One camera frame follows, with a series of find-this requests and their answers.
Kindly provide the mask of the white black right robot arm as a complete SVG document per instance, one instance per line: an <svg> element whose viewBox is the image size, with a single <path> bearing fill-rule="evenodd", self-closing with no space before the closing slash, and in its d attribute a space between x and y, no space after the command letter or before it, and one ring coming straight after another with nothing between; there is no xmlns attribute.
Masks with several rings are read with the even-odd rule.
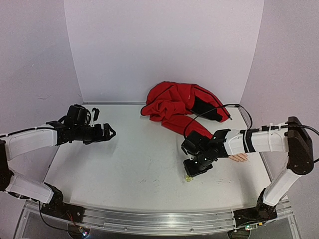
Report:
<svg viewBox="0 0 319 239"><path fill-rule="evenodd" d="M319 133L297 117L258 128L220 129L212 137L192 131L181 145L182 150L192 156L184 161L184 167L189 177L195 177L212 169L220 158L243 153L285 156L281 171L262 190L256 206L235 211L240 220L269 220L276 217L276 206L283 196L298 179L312 172L317 162L311 132Z"/></svg>

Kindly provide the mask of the clear nail polish bottle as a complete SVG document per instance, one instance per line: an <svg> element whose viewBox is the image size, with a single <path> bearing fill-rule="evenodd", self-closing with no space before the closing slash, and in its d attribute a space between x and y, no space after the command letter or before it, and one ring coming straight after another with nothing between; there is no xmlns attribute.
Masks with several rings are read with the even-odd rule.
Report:
<svg viewBox="0 0 319 239"><path fill-rule="evenodd" d="M187 182L187 183L189 183L189 182L191 182L192 180L193 180L193 177L191 177L191 176L189 176L189 175L185 175L185 181Z"/></svg>

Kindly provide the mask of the mannequin hand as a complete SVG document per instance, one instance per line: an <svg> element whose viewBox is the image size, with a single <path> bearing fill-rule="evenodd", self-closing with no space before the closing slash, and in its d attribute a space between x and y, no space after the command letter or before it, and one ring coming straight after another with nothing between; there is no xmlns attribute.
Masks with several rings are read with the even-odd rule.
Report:
<svg viewBox="0 0 319 239"><path fill-rule="evenodd" d="M228 157L229 159L236 161L236 162L246 162L248 161L248 155L246 153L241 153L237 155L231 155Z"/></svg>

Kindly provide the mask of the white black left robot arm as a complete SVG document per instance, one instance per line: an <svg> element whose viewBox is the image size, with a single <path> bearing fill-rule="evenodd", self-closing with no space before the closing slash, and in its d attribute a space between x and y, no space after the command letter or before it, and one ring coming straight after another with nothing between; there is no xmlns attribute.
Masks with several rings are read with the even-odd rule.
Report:
<svg viewBox="0 0 319 239"><path fill-rule="evenodd" d="M116 131L108 124L65 125L58 121L22 129L0 137L0 190L34 200L61 218L67 213L63 193L42 182L45 168L57 149L74 141L85 145L110 141Z"/></svg>

